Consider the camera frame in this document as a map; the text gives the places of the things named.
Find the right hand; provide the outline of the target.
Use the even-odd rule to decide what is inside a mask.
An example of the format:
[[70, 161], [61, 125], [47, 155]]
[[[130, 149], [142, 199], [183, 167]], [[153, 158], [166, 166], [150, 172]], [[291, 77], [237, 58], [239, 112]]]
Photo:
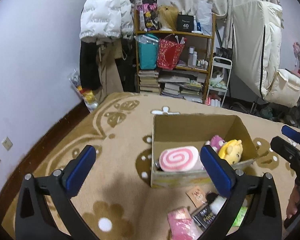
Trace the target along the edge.
[[286, 216], [288, 219], [290, 219], [293, 215], [297, 213], [298, 211], [297, 203], [299, 202], [299, 200], [300, 200], [300, 194], [298, 191], [298, 186], [295, 185], [290, 194], [287, 209], [286, 209]]

